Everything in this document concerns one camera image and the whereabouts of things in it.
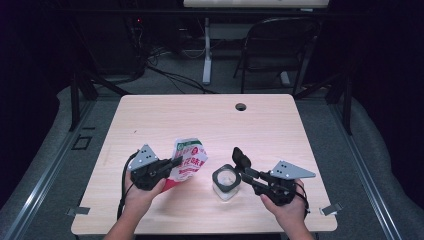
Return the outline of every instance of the chair backrest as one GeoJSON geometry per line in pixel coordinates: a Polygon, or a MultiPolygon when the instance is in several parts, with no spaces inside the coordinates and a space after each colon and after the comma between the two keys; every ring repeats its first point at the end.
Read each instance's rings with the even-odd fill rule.
{"type": "Polygon", "coordinates": [[[251,27],[245,50],[269,48],[278,55],[295,55],[318,34],[319,29],[319,22],[313,18],[269,18],[251,27]]]}

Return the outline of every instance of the light wood surface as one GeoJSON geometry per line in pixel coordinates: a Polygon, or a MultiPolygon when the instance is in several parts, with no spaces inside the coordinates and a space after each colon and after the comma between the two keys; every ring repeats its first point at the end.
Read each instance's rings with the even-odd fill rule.
{"type": "Polygon", "coordinates": [[[218,234],[281,232],[274,216],[244,182],[223,202],[212,189],[212,173],[234,165],[239,147],[258,171],[271,170],[280,160],[316,173],[303,179],[311,213],[310,231],[333,231],[334,216],[319,208],[330,205],[299,113],[290,95],[144,95],[125,96],[98,157],[72,232],[106,234],[116,221],[121,174],[125,161],[147,143],[160,159],[171,157],[177,138],[198,138],[208,160],[188,181],[160,194],[136,229],[137,234],[218,234]],[[247,106],[245,111],[235,108],[247,106]]]}
{"type": "Polygon", "coordinates": [[[196,8],[326,8],[329,0],[184,0],[196,8]]]}

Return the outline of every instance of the snack bag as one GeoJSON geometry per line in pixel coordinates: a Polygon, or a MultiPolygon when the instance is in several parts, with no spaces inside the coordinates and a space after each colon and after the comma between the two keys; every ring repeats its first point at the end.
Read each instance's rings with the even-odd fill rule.
{"type": "Polygon", "coordinates": [[[181,165],[172,169],[162,192],[191,178],[208,159],[202,143],[197,138],[177,139],[172,159],[183,156],[181,165]]]}

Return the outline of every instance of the hand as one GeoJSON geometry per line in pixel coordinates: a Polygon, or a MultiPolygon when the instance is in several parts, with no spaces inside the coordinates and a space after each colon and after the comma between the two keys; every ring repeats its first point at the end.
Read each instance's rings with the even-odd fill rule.
{"type": "Polygon", "coordinates": [[[161,179],[151,191],[144,191],[132,186],[131,173],[127,171],[125,175],[127,196],[124,211],[104,239],[132,239],[138,222],[149,210],[153,199],[162,192],[165,182],[165,179],[161,179]]]}
{"type": "MultiPolygon", "coordinates": [[[[299,179],[296,179],[295,182],[303,187],[303,182],[299,179]]],[[[303,190],[299,186],[297,186],[296,191],[303,194],[303,190]]],[[[291,240],[312,239],[312,235],[304,222],[305,202],[303,199],[296,195],[290,204],[277,206],[265,194],[260,197],[266,209],[274,214],[278,224],[291,240]]]]}

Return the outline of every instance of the chair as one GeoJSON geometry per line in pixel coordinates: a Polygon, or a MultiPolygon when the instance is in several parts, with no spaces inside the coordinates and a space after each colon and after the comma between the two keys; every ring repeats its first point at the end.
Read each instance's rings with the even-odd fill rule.
{"type": "Polygon", "coordinates": [[[293,95],[299,81],[305,48],[318,34],[320,24],[312,18],[269,18],[249,30],[233,78],[242,69],[241,93],[244,93],[246,71],[296,71],[293,95]]]}

